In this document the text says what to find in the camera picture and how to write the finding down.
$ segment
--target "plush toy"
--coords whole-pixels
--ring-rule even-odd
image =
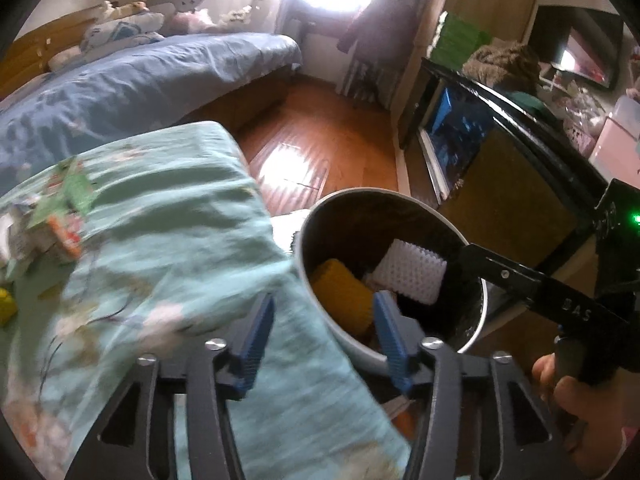
[[[146,0],[140,0],[139,2],[133,2],[121,7],[113,7],[111,2],[105,1],[102,4],[102,14],[98,18],[96,24],[110,22],[112,20],[119,20],[120,18],[126,18],[127,16],[133,16],[139,14],[146,8]]]
[[[247,6],[244,6],[242,9],[232,10],[231,12],[228,12],[226,14],[222,14],[220,16],[218,25],[226,25],[227,23],[236,23],[236,22],[248,24],[251,22],[249,15],[251,14],[252,9],[253,7],[251,5],[247,5]]]
[[[638,88],[627,88],[626,96],[634,101],[640,103],[640,90]]]
[[[169,34],[202,34],[215,32],[207,9],[194,10],[193,12],[176,12],[169,24]]]

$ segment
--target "orange object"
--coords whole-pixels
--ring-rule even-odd
[[[415,437],[415,420],[412,417],[409,410],[398,413],[396,418],[391,421],[396,427],[396,430],[400,432],[402,436],[407,440],[413,440]]]
[[[311,288],[322,307],[353,337],[363,337],[373,323],[373,292],[338,260],[327,260],[311,275]]]
[[[58,256],[62,260],[75,261],[79,260],[82,255],[80,247],[80,237],[76,228],[76,223],[71,221],[71,215],[67,218],[60,218],[56,215],[50,215],[47,218],[47,224],[56,236],[58,243],[54,246],[58,250]]]

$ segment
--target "brown blanket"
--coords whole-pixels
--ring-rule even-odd
[[[462,67],[462,73],[489,88],[536,94],[540,67],[529,45],[481,46]]]

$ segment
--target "yellow toy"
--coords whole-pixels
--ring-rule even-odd
[[[18,313],[18,306],[15,304],[14,298],[4,288],[0,288],[0,326],[4,326],[7,322]]]
[[[96,25],[100,23],[111,22],[113,20],[119,20],[121,18],[128,18],[134,14],[139,14],[143,10],[149,10],[146,8],[146,0],[139,2],[133,2],[131,4],[123,5],[121,7],[113,7],[111,2],[105,1],[101,7],[101,15],[95,22]]]
[[[322,307],[355,338],[373,323],[373,292],[338,260],[327,260],[311,275],[311,288]]]

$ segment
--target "blue gripper pad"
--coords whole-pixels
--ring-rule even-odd
[[[230,341],[228,371],[234,376],[232,388],[239,398],[254,387],[255,377],[273,325],[275,307],[271,294],[258,298],[249,314],[236,321]]]
[[[415,319],[400,313],[387,291],[377,292],[373,296],[373,321],[380,346],[386,355],[391,382],[409,396],[414,387],[413,375],[419,368],[419,345],[424,332]]]

